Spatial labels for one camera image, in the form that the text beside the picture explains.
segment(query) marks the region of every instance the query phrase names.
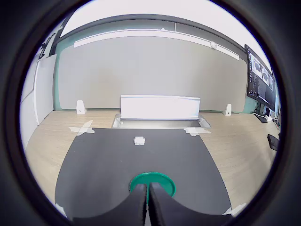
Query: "white bracket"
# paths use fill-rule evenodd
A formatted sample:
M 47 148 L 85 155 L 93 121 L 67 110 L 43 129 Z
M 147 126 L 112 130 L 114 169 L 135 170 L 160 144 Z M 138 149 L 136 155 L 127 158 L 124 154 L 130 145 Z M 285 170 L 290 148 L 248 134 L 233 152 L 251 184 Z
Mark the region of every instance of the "white bracket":
M 76 102 L 76 114 L 85 114 L 87 112 L 84 102 L 82 100 L 78 100 Z
M 222 113 L 226 116 L 231 116 L 231 112 L 232 112 L 232 106 L 231 104 L 227 104 L 225 111 L 223 111 Z

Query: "green bowl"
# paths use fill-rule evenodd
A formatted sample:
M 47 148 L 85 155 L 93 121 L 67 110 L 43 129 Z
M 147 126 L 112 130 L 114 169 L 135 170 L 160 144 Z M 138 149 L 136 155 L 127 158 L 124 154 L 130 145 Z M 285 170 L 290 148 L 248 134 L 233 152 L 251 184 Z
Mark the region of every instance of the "green bowl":
M 175 194 L 175 184 L 171 178 L 168 176 L 157 173 L 157 172 L 148 172 L 142 173 L 138 176 L 134 177 L 134 179 L 130 183 L 130 192 L 132 192 L 137 184 L 146 184 L 147 185 L 147 193 L 146 193 L 146 203 L 149 203 L 149 186 L 150 182 L 158 182 L 164 188 L 164 190 L 170 195 L 174 196 Z

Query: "gray wall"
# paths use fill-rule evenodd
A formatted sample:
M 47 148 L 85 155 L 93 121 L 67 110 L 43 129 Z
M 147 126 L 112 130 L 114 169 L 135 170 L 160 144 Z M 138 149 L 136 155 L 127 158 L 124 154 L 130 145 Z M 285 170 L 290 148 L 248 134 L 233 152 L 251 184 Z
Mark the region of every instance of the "gray wall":
M 62 109 L 120 108 L 120 95 L 200 97 L 202 110 L 243 111 L 247 65 L 195 43 L 161 37 L 102 40 L 61 52 Z

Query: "monitor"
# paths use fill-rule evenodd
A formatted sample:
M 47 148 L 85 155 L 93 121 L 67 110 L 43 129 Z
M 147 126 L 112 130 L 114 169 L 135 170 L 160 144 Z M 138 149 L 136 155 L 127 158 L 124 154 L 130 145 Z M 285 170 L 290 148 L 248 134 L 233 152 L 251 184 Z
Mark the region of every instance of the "monitor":
M 246 95 L 275 111 L 275 77 L 257 54 L 246 45 L 248 87 Z

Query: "black mat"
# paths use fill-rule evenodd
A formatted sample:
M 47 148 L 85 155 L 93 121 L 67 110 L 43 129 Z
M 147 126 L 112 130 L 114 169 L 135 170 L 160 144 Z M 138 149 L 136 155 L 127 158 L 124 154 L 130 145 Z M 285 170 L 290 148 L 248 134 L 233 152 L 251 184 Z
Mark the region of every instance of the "black mat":
M 222 177 L 199 136 L 183 129 L 95 129 L 76 136 L 62 164 L 55 201 L 69 219 L 105 213 L 129 194 L 143 172 L 168 175 L 174 199 L 192 210 L 223 214 L 230 200 Z M 134 145 L 144 136 L 145 145 Z

